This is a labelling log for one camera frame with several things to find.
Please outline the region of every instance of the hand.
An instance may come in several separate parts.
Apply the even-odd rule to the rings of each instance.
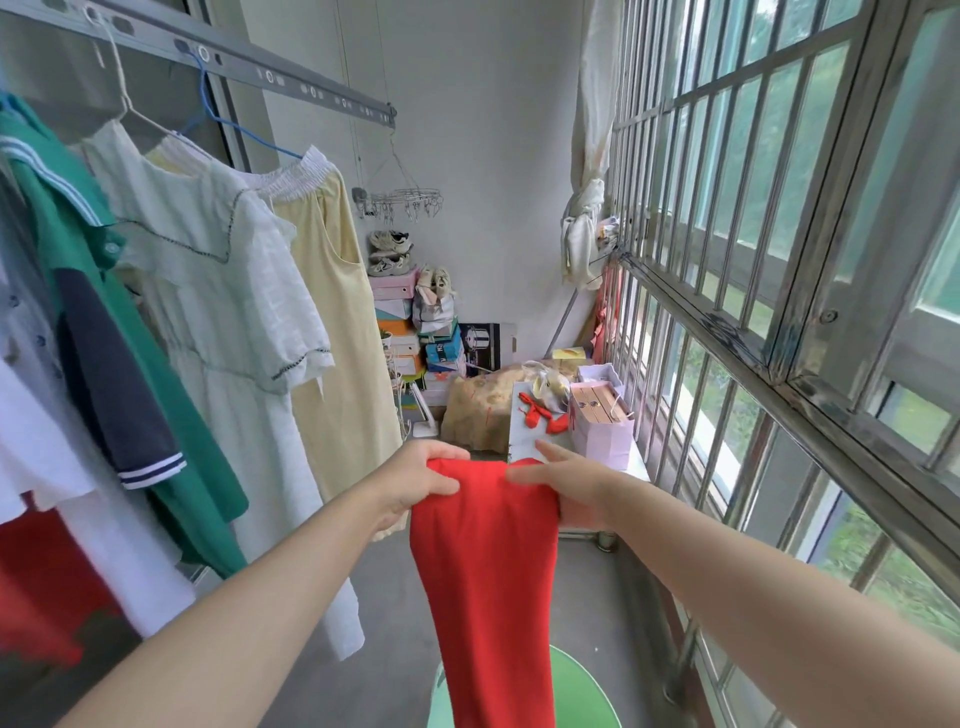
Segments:
[[[545,440],[537,441],[537,449],[547,464],[509,468],[507,480],[521,485],[544,483],[557,491],[561,526],[603,530],[601,490],[610,470]]]
[[[375,494],[379,503],[382,515],[376,530],[389,528],[404,511],[431,494],[452,496],[460,490],[452,477],[426,467],[427,460],[438,457],[469,460],[470,453],[439,440],[412,440],[358,484]]]

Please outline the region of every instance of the striped sleeve cuff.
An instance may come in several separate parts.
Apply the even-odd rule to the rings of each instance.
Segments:
[[[120,482],[126,488],[146,488],[148,485],[156,485],[168,477],[173,477],[184,468],[186,468],[186,460],[183,459],[183,453],[178,452],[146,468],[121,471],[118,475]]]

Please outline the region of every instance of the green stool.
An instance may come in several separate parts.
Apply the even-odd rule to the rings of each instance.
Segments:
[[[550,646],[553,672],[553,705],[557,728],[621,728],[613,705],[587,669],[563,650]],[[430,701],[426,728],[454,728],[453,706],[446,686],[444,666],[437,668],[437,679]]]

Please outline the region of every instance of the drying rack bar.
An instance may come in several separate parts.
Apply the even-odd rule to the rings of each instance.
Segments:
[[[193,50],[217,76],[265,88],[393,129],[396,109],[309,68],[224,33],[154,0],[0,0],[0,11],[104,40],[84,16],[98,12],[112,23],[119,45],[196,67]]]

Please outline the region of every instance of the clothes hanger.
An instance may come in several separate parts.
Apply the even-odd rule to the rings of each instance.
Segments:
[[[191,58],[193,58],[193,60],[197,62],[197,67],[200,69],[200,101],[204,105],[204,113],[206,114],[206,118],[210,119],[211,121],[215,121],[218,124],[226,124],[227,126],[237,130],[239,133],[245,134],[246,136],[251,138],[253,141],[262,144],[268,149],[273,149],[275,152],[281,152],[282,154],[288,155],[290,157],[303,159],[303,155],[299,155],[296,152],[291,152],[289,149],[284,149],[283,147],[278,147],[275,144],[272,144],[271,142],[267,141],[266,139],[260,136],[257,136],[255,133],[251,132],[249,129],[244,129],[242,126],[240,126],[236,122],[231,121],[230,119],[225,119],[223,116],[218,116],[216,112],[213,110],[213,106],[210,104],[209,97],[206,95],[206,74],[207,74],[206,64],[204,63],[204,60],[200,56],[198,56],[197,53],[194,52],[192,49],[188,50],[187,53],[189,53]],[[180,131],[179,136],[182,136],[184,133],[192,129],[194,126],[196,126],[196,124],[197,122],[194,119],[191,119],[190,121],[188,121],[187,125],[183,127],[182,131]]]
[[[123,106],[123,109],[120,111],[120,115],[117,116],[114,119],[114,121],[120,121],[128,113],[132,113],[137,118],[142,119],[143,121],[150,124],[150,126],[154,127],[154,129],[158,130],[159,132],[163,132],[164,135],[172,136],[176,139],[179,139],[184,144],[188,144],[189,146],[199,151],[205,157],[213,159],[213,156],[209,152],[207,152],[205,149],[202,149],[199,145],[195,144],[193,141],[191,141],[187,137],[182,136],[181,134],[174,132],[170,129],[167,129],[166,127],[160,124],[157,124],[157,122],[151,119],[149,116],[147,116],[144,113],[141,113],[140,111],[136,110],[133,107],[133,100],[130,97],[130,93],[127,91],[127,74],[124,72],[123,62],[120,61],[120,49],[117,46],[116,39],[113,37],[113,31],[110,29],[109,21],[103,16],[102,13],[100,13],[100,11],[98,11],[92,5],[87,5],[84,8],[84,16],[86,17],[87,22],[89,22],[91,25],[97,25],[103,28],[104,33],[107,35],[107,40],[109,41],[109,44],[110,44],[110,51],[113,54],[113,62],[116,65],[116,69],[117,69],[117,83],[120,85],[120,103]]]

